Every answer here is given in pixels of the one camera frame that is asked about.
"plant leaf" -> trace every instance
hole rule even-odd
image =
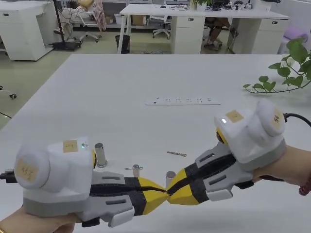
[[[311,80],[311,69],[307,72],[307,80]]]
[[[278,63],[274,63],[272,65],[270,65],[268,68],[269,69],[279,69],[281,67],[281,62]]]
[[[272,82],[272,83],[264,82],[263,83],[263,87],[269,92],[271,92],[275,86],[276,86],[276,82]]]
[[[287,84],[287,86],[289,86],[289,85],[292,84],[292,80],[295,80],[295,78],[294,77],[289,77],[282,84]]]
[[[277,73],[282,77],[288,77],[291,73],[291,70],[288,67],[281,67],[277,69]]]
[[[268,77],[268,76],[265,76],[265,75],[260,76],[260,77],[258,78],[258,80],[259,80],[260,82],[262,82],[262,83],[265,83],[266,81],[268,81],[268,79],[269,79],[269,77]]]
[[[290,55],[288,55],[287,57],[283,57],[282,61],[287,61],[287,59],[290,57]]]
[[[263,85],[261,85],[260,83],[256,83],[253,88],[257,88],[257,89],[264,89]]]
[[[294,80],[291,80],[291,84],[297,87],[301,87],[303,77],[302,75],[297,76]]]
[[[308,56],[308,51],[302,44],[293,43],[290,48],[290,55],[295,61],[301,64],[305,62]]]
[[[299,72],[308,72],[309,70],[311,70],[311,59],[301,65]]]
[[[304,40],[305,40],[305,38],[303,38],[303,37],[290,40],[290,41],[286,44],[286,47],[290,50],[291,47],[292,47],[294,44],[302,44],[302,43],[304,42]]]

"white cabinet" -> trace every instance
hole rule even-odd
[[[230,35],[228,47],[236,54],[277,54],[287,19],[243,19],[235,18],[232,26],[238,28],[239,35]]]
[[[200,54],[205,17],[172,17],[172,54]]]
[[[54,42],[55,27],[51,2],[0,1],[0,36],[11,60],[37,61],[51,51],[45,45]]]

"white wall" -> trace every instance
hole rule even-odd
[[[311,49],[311,0],[282,0],[274,4],[271,11],[289,16],[290,26],[306,31],[309,34],[306,47]]]

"trash bin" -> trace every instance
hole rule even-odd
[[[119,39],[120,35],[117,35],[116,36],[117,48],[119,47]],[[131,37],[129,35],[123,35],[123,43],[121,48],[122,54],[130,53],[130,39]]]

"person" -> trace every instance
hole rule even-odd
[[[304,186],[311,174],[311,151],[288,146],[277,161],[254,170],[253,181],[261,176],[273,176],[289,184]],[[72,233],[74,224],[81,222],[75,214],[42,218],[25,213],[23,207],[0,221],[0,232],[5,233]]]
[[[218,38],[223,27],[228,28],[233,37],[236,37],[239,34],[238,31],[230,25],[228,18],[206,17],[205,23],[213,26],[213,31],[208,38],[207,44],[205,45],[207,49],[212,51],[219,50],[219,47],[217,47],[214,42]]]

